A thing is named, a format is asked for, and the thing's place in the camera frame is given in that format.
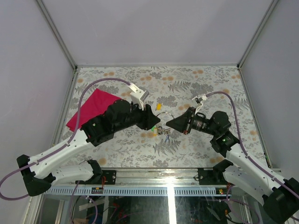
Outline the large silver keyring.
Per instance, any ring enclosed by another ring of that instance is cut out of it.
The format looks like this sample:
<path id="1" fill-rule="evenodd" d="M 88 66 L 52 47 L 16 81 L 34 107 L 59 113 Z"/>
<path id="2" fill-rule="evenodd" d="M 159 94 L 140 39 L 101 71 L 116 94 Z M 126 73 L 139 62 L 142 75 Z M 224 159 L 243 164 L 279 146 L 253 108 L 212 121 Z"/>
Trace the large silver keyring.
<path id="1" fill-rule="evenodd" d="M 174 116 L 170 112 L 160 112 L 157 117 L 160 119 L 162 125 L 174 119 Z"/>

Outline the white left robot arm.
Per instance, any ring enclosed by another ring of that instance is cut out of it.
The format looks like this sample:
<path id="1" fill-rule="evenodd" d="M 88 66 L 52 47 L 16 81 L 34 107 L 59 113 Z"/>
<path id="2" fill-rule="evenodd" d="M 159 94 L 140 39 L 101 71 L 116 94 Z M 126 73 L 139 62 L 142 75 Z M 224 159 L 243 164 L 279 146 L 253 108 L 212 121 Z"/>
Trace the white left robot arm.
<path id="1" fill-rule="evenodd" d="M 40 195 L 51 186 L 75 182 L 102 184 L 103 171 L 96 160 L 79 165 L 62 167 L 71 157 L 113 139 L 114 134 L 128 127 L 137 126 L 150 130 L 160 122 L 150 105 L 140 109 L 137 104 L 116 100 L 107 110 L 84 123 L 74 136 L 35 156 L 17 158 L 21 175 L 29 196 Z"/>

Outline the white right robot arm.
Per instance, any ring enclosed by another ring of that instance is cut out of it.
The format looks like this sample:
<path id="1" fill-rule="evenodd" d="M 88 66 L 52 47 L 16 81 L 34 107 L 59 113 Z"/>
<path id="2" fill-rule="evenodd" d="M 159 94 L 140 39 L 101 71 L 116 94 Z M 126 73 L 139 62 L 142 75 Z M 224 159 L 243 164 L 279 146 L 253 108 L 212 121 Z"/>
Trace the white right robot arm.
<path id="1" fill-rule="evenodd" d="M 214 181 L 231 183 L 248 193 L 274 222 L 283 224 L 299 210 L 299 182 L 255 161 L 241 140 L 230 132 L 231 123 L 225 112 L 216 111 L 207 119 L 190 107 L 166 125 L 183 134 L 196 130 L 211 135 L 212 148 L 224 157 L 224 161 L 214 166 Z"/>

